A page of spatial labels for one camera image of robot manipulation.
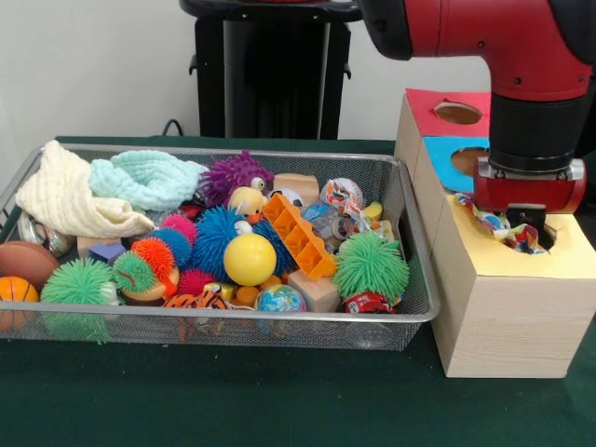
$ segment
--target green spiky ball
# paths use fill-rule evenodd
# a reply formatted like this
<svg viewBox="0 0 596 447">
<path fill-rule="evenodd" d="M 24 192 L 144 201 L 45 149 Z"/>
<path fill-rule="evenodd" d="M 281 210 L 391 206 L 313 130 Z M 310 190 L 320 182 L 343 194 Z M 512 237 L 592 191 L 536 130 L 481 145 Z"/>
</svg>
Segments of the green spiky ball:
<svg viewBox="0 0 596 447">
<path fill-rule="evenodd" d="M 40 301 L 50 305 L 109 305 L 105 285 L 112 269 L 104 263 L 77 259 L 57 269 L 41 292 Z M 46 327 L 61 340 L 107 342 L 110 334 L 103 314 L 44 312 Z"/>
<path fill-rule="evenodd" d="M 115 260 L 114 280 L 118 289 L 135 292 L 147 291 L 157 282 L 149 264 L 134 251 L 127 251 Z"/>
<path fill-rule="evenodd" d="M 410 267 L 401 259 L 399 242 L 387 242 L 373 231 L 357 233 L 345 242 L 336 257 L 333 282 L 344 298 L 374 291 L 394 305 L 405 292 Z"/>
</svg>

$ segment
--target white knitted cloth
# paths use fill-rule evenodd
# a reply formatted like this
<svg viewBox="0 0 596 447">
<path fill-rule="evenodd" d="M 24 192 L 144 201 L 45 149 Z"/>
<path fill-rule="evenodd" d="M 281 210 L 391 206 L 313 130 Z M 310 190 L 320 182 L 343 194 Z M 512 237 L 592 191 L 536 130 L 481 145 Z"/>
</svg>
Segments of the white knitted cloth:
<svg viewBox="0 0 596 447">
<path fill-rule="evenodd" d="M 39 171 L 17 193 L 17 205 L 64 235 L 129 237 L 155 228 L 126 200 L 94 197 L 88 186 L 90 173 L 87 161 L 58 142 L 49 142 Z"/>
</svg>

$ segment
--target orange lego brick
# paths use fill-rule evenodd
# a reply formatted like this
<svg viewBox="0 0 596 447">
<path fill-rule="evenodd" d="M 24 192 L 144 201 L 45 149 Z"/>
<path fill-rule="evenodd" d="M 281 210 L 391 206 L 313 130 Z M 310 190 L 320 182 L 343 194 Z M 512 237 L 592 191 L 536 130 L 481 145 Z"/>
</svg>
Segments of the orange lego brick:
<svg viewBox="0 0 596 447">
<path fill-rule="evenodd" d="M 264 217 L 278 233 L 294 261 L 313 281 L 335 274 L 335 258 L 325 250 L 325 243 L 313 233 L 300 210 L 283 195 L 275 194 L 263 208 Z"/>
</svg>

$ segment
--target wire mesh basket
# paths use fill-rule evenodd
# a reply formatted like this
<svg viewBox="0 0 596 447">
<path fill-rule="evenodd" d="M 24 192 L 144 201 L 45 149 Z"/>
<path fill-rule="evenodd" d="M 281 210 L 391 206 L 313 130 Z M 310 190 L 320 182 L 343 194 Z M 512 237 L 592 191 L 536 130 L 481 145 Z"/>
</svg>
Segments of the wire mesh basket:
<svg viewBox="0 0 596 447">
<path fill-rule="evenodd" d="M 87 161 L 110 158 L 118 152 L 146 149 L 85 144 L 66 144 L 65 147 Z M 233 150 L 155 149 L 203 164 L 212 162 L 213 156 L 222 159 L 239 154 L 239 151 Z M 378 200 L 383 204 L 383 218 L 392 223 L 394 234 L 400 240 L 402 255 L 411 269 L 410 284 L 398 306 L 398 314 L 276 313 L 0 302 L 0 321 L 6 321 L 6 318 L 26 321 L 19 329 L 4 325 L 8 330 L 0 332 L 0 338 L 164 345 L 404 349 L 420 325 L 432 320 L 439 312 L 428 247 L 405 166 L 390 156 L 258 151 L 251 154 L 275 173 L 315 175 L 319 184 L 338 177 L 351 178 L 360 185 L 367 202 Z M 0 196 L 0 242 L 18 238 L 16 222 L 20 209 L 14 203 L 14 196 L 38 169 L 40 157 L 41 151 L 33 152 Z M 71 324 L 54 324 L 65 320 Z"/>
</svg>

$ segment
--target wooden box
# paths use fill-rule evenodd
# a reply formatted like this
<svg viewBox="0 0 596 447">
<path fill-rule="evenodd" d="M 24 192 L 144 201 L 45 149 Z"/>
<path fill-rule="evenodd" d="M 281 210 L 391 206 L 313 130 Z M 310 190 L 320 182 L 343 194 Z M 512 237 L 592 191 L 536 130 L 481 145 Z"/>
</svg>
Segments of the wooden box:
<svg viewBox="0 0 596 447">
<path fill-rule="evenodd" d="M 467 94 L 435 92 L 433 102 L 432 92 L 412 92 L 402 105 L 395 155 L 408 167 L 439 279 L 433 331 L 446 375 L 564 377 L 596 311 L 596 252 L 573 215 L 548 217 L 557 230 L 550 253 L 518 253 L 491 239 L 454 204 L 425 143 L 426 137 L 486 139 L 486 114 L 475 125 L 446 125 L 432 116 L 432 104 L 445 96 L 466 103 Z M 484 105 L 473 105 L 488 111 L 489 100 L 486 94 Z"/>
</svg>

